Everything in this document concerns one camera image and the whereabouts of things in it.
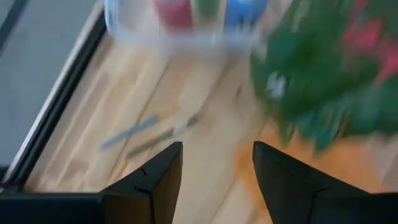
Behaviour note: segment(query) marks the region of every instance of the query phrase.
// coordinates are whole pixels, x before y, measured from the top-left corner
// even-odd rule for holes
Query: wooden floor
[[[100,149],[155,115],[155,125]],[[155,141],[164,133],[173,136]],[[271,223],[253,176],[254,139],[282,149],[253,96],[247,55],[169,59],[117,43],[107,34],[27,188],[98,191],[178,140],[184,146],[183,176],[174,223]],[[296,136],[284,152],[364,190],[381,192],[396,187],[395,142],[355,139],[314,156],[306,149],[311,145]]]

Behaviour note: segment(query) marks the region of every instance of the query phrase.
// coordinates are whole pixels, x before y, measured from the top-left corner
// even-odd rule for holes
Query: clear plastic bowl
[[[241,10],[241,7],[233,6],[240,2],[262,2],[263,7],[266,7],[264,3],[267,4],[267,0],[214,0],[219,1],[220,5],[215,13],[205,16],[198,10],[197,1],[211,0],[191,0],[192,25],[168,24],[167,16],[175,19],[173,16],[178,17],[179,13],[184,15],[181,7],[184,1],[188,0],[104,0],[108,31],[117,40],[164,50],[247,50],[259,41],[261,26],[257,22],[248,23],[253,17],[247,12],[249,10],[231,12],[230,9]],[[236,23],[234,16],[240,16],[238,26],[233,22],[235,19]],[[181,16],[179,21],[186,20],[186,17]]]

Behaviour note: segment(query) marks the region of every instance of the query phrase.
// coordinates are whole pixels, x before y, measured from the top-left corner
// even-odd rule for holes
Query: blurry object
[[[151,47],[170,56],[205,53],[218,57],[225,50],[246,53],[258,43],[262,27],[249,32],[225,29],[226,2],[104,0],[106,27],[116,40]],[[214,12],[214,17],[205,16],[211,12]]]
[[[201,17],[217,16],[220,0],[193,0],[194,8]]]
[[[161,111],[157,114],[154,114],[150,116],[149,118],[145,119],[144,121],[141,121],[138,124],[135,124],[133,127],[122,131],[118,133],[115,137],[112,137],[109,140],[106,140],[104,143],[102,143],[101,147],[99,148],[100,151],[106,150],[107,148],[118,144],[119,142],[125,140],[126,138],[131,137],[132,135],[139,133],[142,130],[145,130],[155,124],[157,124],[159,121],[163,121],[173,115],[174,112],[178,109],[178,106],[173,106],[171,109]]]
[[[142,143],[141,145],[138,145],[137,147],[135,147],[134,149],[129,151],[126,155],[126,159],[131,159],[134,156],[137,156],[138,154],[142,153],[145,150],[149,150],[151,147],[155,146],[156,144],[158,144],[168,138],[172,138],[174,136],[178,136],[179,134],[182,134],[188,128],[197,124],[198,121],[199,121],[199,117],[197,115],[194,115],[191,118],[187,119],[186,122],[176,124],[174,127],[166,130],[162,134],[155,136],[152,139],[149,139],[148,141]]]
[[[268,0],[228,0],[225,10],[227,29],[251,30],[267,8]]]
[[[323,150],[339,138],[398,131],[397,8],[391,0],[293,0],[266,57],[251,55],[256,96],[283,142],[298,131]]]
[[[168,30],[192,28],[190,0],[154,0],[161,23]]]

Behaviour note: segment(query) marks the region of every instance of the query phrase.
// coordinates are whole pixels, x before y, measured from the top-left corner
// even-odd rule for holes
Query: red object
[[[190,0],[153,0],[159,18],[167,29],[190,30],[193,26]]]
[[[388,36],[381,35],[381,20],[355,23],[355,18],[367,4],[368,0],[356,1],[351,22],[343,35],[343,44],[349,57],[366,54],[378,60],[381,71],[376,77],[376,83],[382,84],[398,73],[398,43]]]

